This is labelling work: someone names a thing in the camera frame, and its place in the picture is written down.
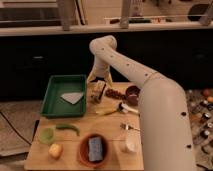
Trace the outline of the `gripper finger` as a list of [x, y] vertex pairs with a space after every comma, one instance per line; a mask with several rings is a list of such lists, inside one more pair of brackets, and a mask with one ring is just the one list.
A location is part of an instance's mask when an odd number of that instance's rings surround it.
[[89, 76], [87, 77], [87, 84], [91, 83], [92, 81], [95, 80], [95, 75], [93, 72], [90, 72]]
[[112, 87], [112, 84], [113, 84], [113, 80], [112, 80], [112, 76], [111, 74], [107, 74], [105, 77], [104, 77], [104, 80], [105, 82], [110, 86]]

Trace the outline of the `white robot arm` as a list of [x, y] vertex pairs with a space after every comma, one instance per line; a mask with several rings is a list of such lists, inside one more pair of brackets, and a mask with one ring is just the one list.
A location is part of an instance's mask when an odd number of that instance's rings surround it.
[[115, 69], [140, 89], [140, 135], [144, 171], [196, 171], [195, 152], [183, 88], [158, 71], [116, 51], [112, 35], [89, 44], [94, 64], [88, 79]]

